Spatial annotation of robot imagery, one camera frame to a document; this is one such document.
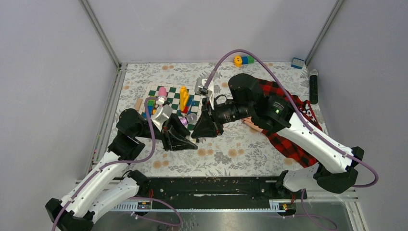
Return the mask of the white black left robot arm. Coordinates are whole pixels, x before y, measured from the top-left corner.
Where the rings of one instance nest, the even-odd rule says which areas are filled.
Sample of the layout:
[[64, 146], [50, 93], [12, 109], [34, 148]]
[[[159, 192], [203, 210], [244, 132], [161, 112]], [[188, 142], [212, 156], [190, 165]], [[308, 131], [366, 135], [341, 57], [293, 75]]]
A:
[[197, 139], [190, 137], [191, 133], [167, 105], [153, 118], [126, 109], [116, 127], [117, 135], [96, 167], [62, 199], [52, 198], [46, 203], [53, 231], [90, 231], [119, 203], [133, 196], [145, 197], [149, 193], [149, 179], [138, 170], [131, 171], [117, 186], [104, 189], [129, 165], [149, 160], [157, 139], [165, 151], [198, 148]]

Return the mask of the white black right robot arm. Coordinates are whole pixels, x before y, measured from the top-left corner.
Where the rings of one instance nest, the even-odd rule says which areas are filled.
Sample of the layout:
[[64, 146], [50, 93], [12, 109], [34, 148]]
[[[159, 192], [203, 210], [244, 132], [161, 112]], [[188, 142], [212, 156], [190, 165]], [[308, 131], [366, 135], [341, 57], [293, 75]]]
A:
[[308, 188], [343, 193], [354, 186], [358, 172], [357, 162], [352, 158], [363, 157], [361, 148], [350, 148], [333, 140], [298, 115], [284, 98], [264, 95], [259, 81], [251, 75], [235, 75], [228, 85], [232, 98], [226, 102], [217, 104], [203, 99], [192, 138], [217, 137], [223, 134], [224, 124], [250, 117], [258, 127], [288, 139], [317, 160], [310, 167], [282, 172], [276, 183], [278, 196], [288, 198]]

